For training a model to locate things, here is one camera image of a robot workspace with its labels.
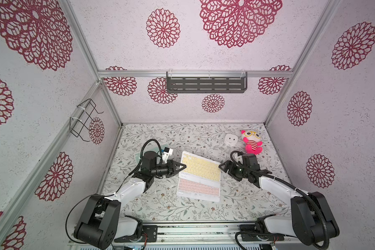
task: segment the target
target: yellow keyboard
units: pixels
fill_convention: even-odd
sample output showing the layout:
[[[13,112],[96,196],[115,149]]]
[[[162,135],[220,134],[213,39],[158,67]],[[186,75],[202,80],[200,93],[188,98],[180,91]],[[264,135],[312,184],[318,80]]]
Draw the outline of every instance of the yellow keyboard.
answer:
[[[191,154],[186,151],[182,152],[181,162],[186,164],[186,168],[182,172],[216,182],[221,181],[221,170],[218,168],[221,163]]]

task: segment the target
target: pink plush toy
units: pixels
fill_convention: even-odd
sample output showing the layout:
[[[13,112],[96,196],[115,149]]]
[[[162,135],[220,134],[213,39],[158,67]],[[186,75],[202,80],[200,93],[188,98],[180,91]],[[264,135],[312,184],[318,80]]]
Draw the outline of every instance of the pink plush toy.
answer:
[[[262,152],[260,135],[255,131],[241,131],[241,138],[246,143],[246,153],[259,154]]]

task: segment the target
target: white robotic arm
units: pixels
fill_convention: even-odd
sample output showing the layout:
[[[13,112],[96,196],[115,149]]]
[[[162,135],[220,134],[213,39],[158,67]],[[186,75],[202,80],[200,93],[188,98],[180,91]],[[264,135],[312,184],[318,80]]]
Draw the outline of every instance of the white robotic arm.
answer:
[[[168,148],[165,148],[164,153],[161,154],[162,161],[159,164],[157,164],[158,155],[153,151],[148,151],[142,156],[143,149],[149,141],[144,144],[141,161],[130,173],[134,175],[127,183],[114,193],[89,198],[75,227],[75,238],[105,249],[114,238],[130,236],[130,238],[139,239],[141,237],[141,221],[132,217],[119,219],[121,207],[150,188],[155,177],[172,177],[186,168],[184,164],[167,159],[172,154],[172,150]],[[236,152],[238,151],[231,153],[232,161],[224,162],[219,168],[236,181],[247,178],[258,188],[269,191],[284,203],[289,204],[292,214],[292,216],[268,215],[258,218],[255,222],[255,231],[236,233],[235,239],[239,245],[237,240],[239,234],[262,235],[271,238],[275,235],[288,235],[299,238],[306,245],[314,244],[319,249],[325,249],[325,246],[327,247],[325,241],[328,242],[329,238],[339,235],[339,228],[322,194],[308,193],[277,177],[270,176],[270,171],[260,169],[254,154],[238,152],[241,156],[241,163],[238,163],[232,157]],[[321,241],[324,241],[323,246],[316,244]]]

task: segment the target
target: table surface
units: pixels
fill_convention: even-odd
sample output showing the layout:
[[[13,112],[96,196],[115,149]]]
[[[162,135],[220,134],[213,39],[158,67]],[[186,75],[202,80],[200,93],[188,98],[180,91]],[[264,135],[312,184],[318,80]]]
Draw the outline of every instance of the table surface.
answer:
[[[257,159],[261,169],[289,181],[262,124],[125,124],[103,193],[118,189],[136,167],[136,155],[150,138],[173,148],[176,161],[180,161],[182,151],[188,151],[222,163],[229,160],[233,150],[244,152],[245,144],[240,139],[234,147],[223,142],[228,133],[240,138],[241,130],[260,133],[263,152]],[[121,216],[132,215],[144,221],[247,221],[267,214],[290,215],[290,207],[274,195],[247,180],[237,182],[223,172],[219,203],[177,196],[178,180],[178,176],[155,179],[149,190],[121,208]]]

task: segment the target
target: zip tie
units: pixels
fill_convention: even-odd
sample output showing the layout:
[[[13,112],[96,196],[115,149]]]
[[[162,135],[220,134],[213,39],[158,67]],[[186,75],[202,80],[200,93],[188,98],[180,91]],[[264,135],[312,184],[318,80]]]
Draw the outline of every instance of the zip tie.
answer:
[[[82,120],[81,120],[81,119],[79,119],[79,118],[76,118],[76,117],[71,117],[71,118],[75,118],[75,119],[79,120],[80,122],[82,122]]]

